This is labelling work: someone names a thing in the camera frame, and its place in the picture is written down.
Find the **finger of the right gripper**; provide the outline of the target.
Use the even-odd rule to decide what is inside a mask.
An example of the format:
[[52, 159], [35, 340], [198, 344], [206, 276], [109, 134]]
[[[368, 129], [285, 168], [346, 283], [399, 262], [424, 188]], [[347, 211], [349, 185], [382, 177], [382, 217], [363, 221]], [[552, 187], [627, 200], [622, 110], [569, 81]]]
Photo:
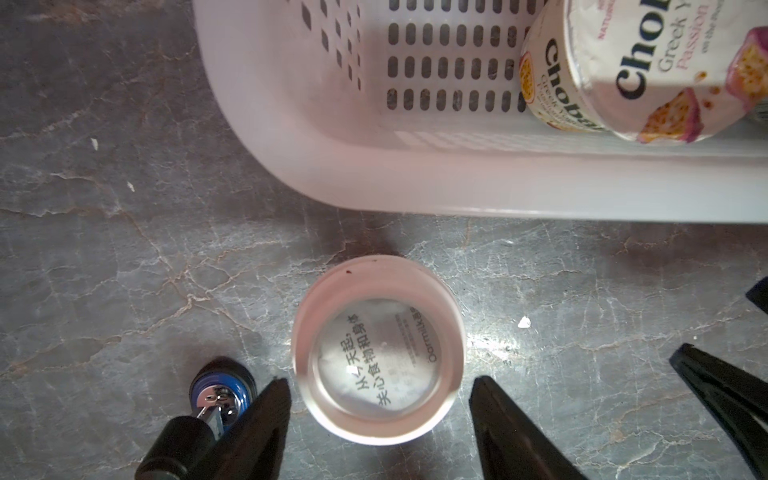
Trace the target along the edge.
[[670, 365], [728, 434], [756, 477], [767, 475], [767, 383], [691, 344]]
[[759, 280], [745, 294], [745, 297], [759, 310], [768, 313], [768, 277]]

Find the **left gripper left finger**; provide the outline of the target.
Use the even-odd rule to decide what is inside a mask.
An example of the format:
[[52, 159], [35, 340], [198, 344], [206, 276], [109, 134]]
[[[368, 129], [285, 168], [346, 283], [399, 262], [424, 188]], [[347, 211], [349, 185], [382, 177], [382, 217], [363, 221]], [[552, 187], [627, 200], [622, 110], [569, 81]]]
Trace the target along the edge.
[[290, 420], [288, 380], [272, 380], [188, 473], [189, 479], [276, 479]]

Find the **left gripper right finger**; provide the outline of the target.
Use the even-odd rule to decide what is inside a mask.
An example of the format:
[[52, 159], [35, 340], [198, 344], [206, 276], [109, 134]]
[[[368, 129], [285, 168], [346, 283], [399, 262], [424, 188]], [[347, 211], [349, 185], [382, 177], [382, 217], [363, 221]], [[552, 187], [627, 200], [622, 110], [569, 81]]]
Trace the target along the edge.
[[485, 479], [582, 479], [584, 475], [489, 376], [469, 399]]

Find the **yogurt cup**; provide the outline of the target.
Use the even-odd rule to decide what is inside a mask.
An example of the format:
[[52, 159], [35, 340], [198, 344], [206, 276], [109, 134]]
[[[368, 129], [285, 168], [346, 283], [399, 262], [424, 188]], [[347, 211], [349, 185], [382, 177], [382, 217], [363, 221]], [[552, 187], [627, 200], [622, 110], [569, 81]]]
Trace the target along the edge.
[[291, 354], [301, 397], [320, 425], [358, 444], [398, 445], [428, 433], [452, 407], [466, 332], [451, 290], [432, 271], [370, 255], [310, 287]]

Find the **wide Chobani yogurt tub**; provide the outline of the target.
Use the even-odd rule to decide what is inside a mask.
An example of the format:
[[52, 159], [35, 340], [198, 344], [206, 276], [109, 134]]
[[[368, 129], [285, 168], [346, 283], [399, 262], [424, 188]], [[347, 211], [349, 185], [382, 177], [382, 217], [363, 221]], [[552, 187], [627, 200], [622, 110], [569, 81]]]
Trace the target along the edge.
[[685, 144], [742, 119], [767, 96], [763, 1], [551, 1], [518, 65], [547, 125]]

